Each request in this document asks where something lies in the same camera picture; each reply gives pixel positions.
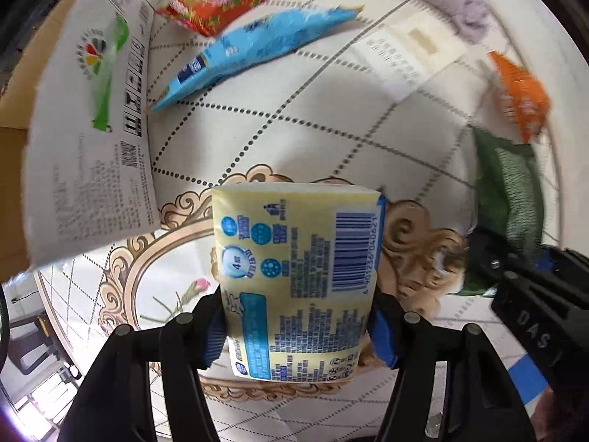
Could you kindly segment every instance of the blue plastic package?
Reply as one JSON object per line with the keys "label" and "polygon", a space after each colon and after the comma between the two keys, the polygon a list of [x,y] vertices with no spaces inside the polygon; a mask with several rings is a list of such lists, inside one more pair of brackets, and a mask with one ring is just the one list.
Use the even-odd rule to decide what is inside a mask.
{"label": "blue plastic package", "polygon": [[242,26],[189,61],[151,107],[156,111],[220,79],[305,45],[337,25],[353,20],[361,8],[283,11]]}

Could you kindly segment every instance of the barcode number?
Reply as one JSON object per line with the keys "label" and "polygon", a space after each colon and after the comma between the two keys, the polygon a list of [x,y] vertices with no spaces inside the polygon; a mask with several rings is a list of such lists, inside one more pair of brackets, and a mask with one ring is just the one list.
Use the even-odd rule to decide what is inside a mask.
{"label": "barcode number", "polygon": [[139,9],[139,18],[143,23],[147,24],[147,15],[149,14],[147,5],[145,3],[141,4],[141,8]]}
{"label": "barcode number", "polygon": [[336,213],[332,291],[364,289],[373,213]]}
{"label": "barcode number", "polygon": [[137,167],[137,147],[121,141],[121,163],[123,166]]}

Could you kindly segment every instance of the green mesh bag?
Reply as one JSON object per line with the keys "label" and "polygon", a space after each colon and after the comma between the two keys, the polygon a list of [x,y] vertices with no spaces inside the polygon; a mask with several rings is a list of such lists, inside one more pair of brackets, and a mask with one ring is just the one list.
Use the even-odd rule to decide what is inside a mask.
{"label": "green mesh bag", "polygon": [[[483,129],[472,132],[478,155],[477,225],[505,237],[521,256],[535,262],[542,243],[544,199],[534,150]],[[458,294],[482,295],[489,288],[476,274],[466,273]]]}

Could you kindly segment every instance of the black cable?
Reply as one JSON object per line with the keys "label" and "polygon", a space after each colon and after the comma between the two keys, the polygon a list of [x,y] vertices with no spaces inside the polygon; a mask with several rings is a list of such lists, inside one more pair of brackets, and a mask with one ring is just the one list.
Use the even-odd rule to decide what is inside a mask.
{"label": "black cable", "polygon": [[32,296],[33,294],[37,294],[39,291],[34,291],[31,292],[30,294],[27,294],[26,296],[22,297],[22,298],[12,298],[10,302],[12,302],[13,304],[16,304],[18,301],[22,301],[23,299],[26,299],[28,296]]}

